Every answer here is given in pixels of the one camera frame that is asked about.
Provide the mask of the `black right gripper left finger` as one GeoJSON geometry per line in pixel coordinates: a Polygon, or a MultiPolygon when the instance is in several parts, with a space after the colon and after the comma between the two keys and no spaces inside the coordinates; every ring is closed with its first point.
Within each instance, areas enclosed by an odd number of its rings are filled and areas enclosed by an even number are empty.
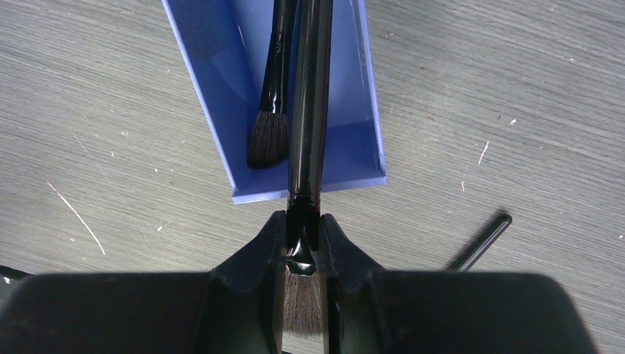
{"type": "Polygon", "coordinates": [[[3,353],[280,353],[284,212],[211,271],[27,277],[1,310],[3,353]]]}

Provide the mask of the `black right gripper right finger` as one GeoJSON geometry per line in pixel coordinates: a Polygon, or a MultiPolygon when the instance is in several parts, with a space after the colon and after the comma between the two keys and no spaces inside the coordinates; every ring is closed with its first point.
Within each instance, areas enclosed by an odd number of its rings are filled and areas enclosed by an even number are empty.
{"type": "Polygon", "coordinates": [[[542,274],[399,271],[319,227],[325,353],[595,353],[563,287],[542,274]]]}

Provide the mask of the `black thin makeup brush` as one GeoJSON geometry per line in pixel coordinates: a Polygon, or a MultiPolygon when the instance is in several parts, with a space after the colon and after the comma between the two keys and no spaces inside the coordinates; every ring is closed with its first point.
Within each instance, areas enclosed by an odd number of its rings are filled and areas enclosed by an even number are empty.
{"type": "Polygon", "coordinates": [[[259,111],[248,138],[247,164],[259,170],[284,161],[289,150],[287,99],[296,1],[275,0],[259,111]]]}

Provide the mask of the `small purple drawer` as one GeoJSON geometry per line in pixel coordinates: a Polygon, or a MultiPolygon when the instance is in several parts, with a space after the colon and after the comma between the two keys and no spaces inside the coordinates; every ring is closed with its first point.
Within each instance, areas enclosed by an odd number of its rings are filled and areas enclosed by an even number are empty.
{"type": "MultiPolygon", "coordinates": [[[[288,164],[252,170],[247,138],[259,107],[272,1],[165,1],[236,204],[287,196],[288,164]]],[[[322,191],[386,183],[364,1],[335,1],[322,191]]]]}

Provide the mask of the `black fan makeup brush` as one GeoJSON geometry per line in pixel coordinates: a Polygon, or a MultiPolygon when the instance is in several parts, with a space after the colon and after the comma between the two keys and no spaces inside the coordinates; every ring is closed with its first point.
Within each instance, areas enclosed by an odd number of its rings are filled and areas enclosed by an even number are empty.
{"type": "Polygon", "coordinates": [[[286,211],[283,329],[322,333],[318,227],[329,100],[332,1],[299,6],[286,211]]]}

